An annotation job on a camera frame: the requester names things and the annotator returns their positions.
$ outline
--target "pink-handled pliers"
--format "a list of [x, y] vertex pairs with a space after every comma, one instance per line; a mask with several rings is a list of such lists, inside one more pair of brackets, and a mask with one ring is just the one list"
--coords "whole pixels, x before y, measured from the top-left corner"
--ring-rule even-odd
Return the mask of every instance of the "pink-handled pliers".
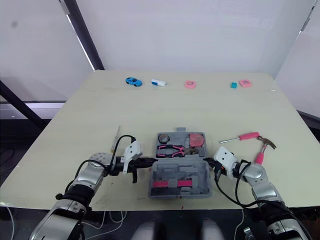
[[188, 155], [193, 155], [193, 154], [197, 154], [198, 150], [195, 148], [185, 148], [182, 145], [160, 145], [157, 147], [158, 150], [162, 150], [162, 149], [174, 149], [174, 150], [178, 150], [178, 152], [174, 152], [172, 154], [161, 154], [161, 153], [157, 153], [156, 154], [156, 158], [175, 158], [175, 157], [179, 157], [182, 158], [184, 157], [186, 154]]

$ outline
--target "teal cube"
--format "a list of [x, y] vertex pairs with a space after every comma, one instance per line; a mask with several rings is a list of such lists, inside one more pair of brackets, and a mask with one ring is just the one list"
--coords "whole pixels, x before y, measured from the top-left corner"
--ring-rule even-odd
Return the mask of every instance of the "teal cube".
[[236, 89], [237, 88], [237, 83], [236, 82], [232, 82], [231, 83], [231, 88], [232, 89]]

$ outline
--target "pink-handled hammer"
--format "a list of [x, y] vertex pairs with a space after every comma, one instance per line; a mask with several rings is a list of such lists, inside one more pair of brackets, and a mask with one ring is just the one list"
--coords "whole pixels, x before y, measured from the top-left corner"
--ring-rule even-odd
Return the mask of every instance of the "pink-handled hammer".
[[258, 155], [256, 156], [255, 163], [261, 165], [262, 162], [264, 161], [265, 150], [267, 146], [270, 145], [273, 149], [276, 149], [277, 147], [272, 141], [270, 141], [267, 138], [263, 138], [262, 136], [258, 136], [258, 140], [263, 142], [263, 147], [261, 152], [259, 152]]

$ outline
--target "white backdrop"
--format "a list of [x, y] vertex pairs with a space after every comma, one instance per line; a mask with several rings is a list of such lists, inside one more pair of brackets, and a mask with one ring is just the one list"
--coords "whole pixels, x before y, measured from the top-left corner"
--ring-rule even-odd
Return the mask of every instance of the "white backdrop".
[[67, 100], [91, 71], [58, 0], [0, 0], [0, 78], [23, 101]]
[[320, 3], [290, 50], [276, 80], [293, 106], [320, 118]]
[[314, 0], [77, 0], [109, 70], [275, 77]]

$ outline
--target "pink-handled screwdriver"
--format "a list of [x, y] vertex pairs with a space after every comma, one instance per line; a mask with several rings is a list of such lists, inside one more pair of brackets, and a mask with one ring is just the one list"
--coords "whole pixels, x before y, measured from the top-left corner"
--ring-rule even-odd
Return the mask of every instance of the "pink-handled screwdriver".
[[249, 133], [242, 134], [242, 135], [240, 135], [239, 137], [236, 137], [236, 138], [219, 141], [219, 143], [223, 144], [223, 143], [230, 142], [230, 141], [233, 141], [233, 140], [242, 141], [242, 140], [247, 140], [247, 139], [254, 139], [254, 138], [259, 137], [259, 135], [260, 135], [260, 133], [258, 133], [257, 131], [249, 132]]

